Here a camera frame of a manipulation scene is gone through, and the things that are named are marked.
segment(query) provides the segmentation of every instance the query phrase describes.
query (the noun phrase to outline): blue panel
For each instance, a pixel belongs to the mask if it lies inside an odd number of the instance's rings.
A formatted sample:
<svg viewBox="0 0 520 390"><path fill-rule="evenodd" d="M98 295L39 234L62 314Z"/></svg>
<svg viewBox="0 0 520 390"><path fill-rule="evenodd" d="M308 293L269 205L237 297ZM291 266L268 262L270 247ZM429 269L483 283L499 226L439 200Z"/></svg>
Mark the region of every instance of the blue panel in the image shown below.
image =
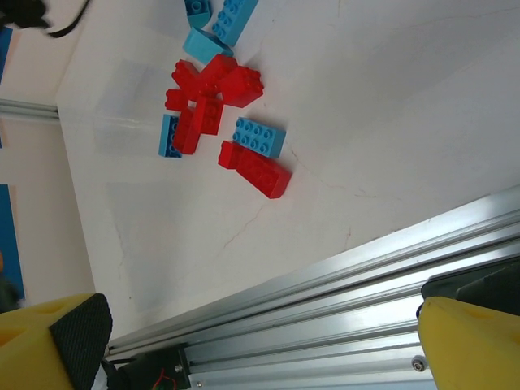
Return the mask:
<svg viewBox="0 0 520 390"><path fill-rule="evenodd" d="M7 52L9 51L12 35L12 28L4 27L3 30L0 31L0 83L2 82L3 69L6 67Z"/></svg>
<svg viewBox="0 0 520 390"><path fill-rule="evenodd" d="M213 33L226 45L236 45L257 3L258 0L226 0L211 28Z"/></svg>
<svg viewBox="0 0 520 390"><path fill-rule="evenodd" d="M0 184L0 252L3 256L2 274L16 286L20 296L25 297L18 245L16 244L15 221L7 184Z"/></svg>
<svg viewBox="0 0 520 390"><path fill-rule="evenodd" d="M233 140L262 156L278 158L284 146L285 131L270 128L246 118L236 121Z"/></svg>
<svg viewBox="0 0 520 390"><path fill-rule="evenodd" d="M189 27L203 28L211 19L211 4L208 0L184 0Z"/></svg>
<svg viewBox="0 0 520 390"><path fill-rule="evenodd" d="M217 37L196 27L192 27L182 47L186 53L205 65L217 54L233 56L232 50Z"/></svg>
<svg viewBox="0 0 520 390"><path fill-rule="evenodd" d="M165 114L162 117L161 139L159 141L159 155L168 158L181 158L182 153L173 147L173 137L176 134L179 117Z"/></svg>

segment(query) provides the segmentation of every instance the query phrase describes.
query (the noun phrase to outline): white wall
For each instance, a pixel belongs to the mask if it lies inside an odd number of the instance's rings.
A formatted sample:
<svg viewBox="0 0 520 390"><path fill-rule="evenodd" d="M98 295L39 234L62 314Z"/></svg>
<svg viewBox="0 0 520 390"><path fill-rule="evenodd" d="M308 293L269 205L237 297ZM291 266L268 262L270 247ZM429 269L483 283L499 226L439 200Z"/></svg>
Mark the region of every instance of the white wall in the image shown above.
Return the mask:
<svg viewBox="0 0 520 390"><path fill-rule="evenodd" d="M54 25L50 31L67 27L83 1L45 0L49 7L47 19ZM15 29L0 84L0 98L55 105L55 94L82 27L83 23L71 35L59 39L47 37L41 30Z"/></svg>
<svg viewBox="0 0 520 390"><path fill-rule="evenodd" d="M30 304L93 292L59 123L3 119L0 183L9 184Z"/></svg>

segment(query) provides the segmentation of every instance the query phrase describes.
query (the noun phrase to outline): white table surface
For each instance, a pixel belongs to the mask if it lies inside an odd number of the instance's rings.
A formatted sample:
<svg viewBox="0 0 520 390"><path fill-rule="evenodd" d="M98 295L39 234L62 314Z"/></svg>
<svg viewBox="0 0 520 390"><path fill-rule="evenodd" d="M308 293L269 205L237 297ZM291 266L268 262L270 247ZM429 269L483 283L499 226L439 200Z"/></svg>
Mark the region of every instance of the white table surface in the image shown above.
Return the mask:
<svg viewBox="0 0 520 390"><path fill-rule="evenodd" d="M93 2L58 93L113 336L520 183L520 0L261 0L235 52L264 96L165 159L188 31L180 0ZM287 129L279 200L217 164L239 115Z"/></svg>

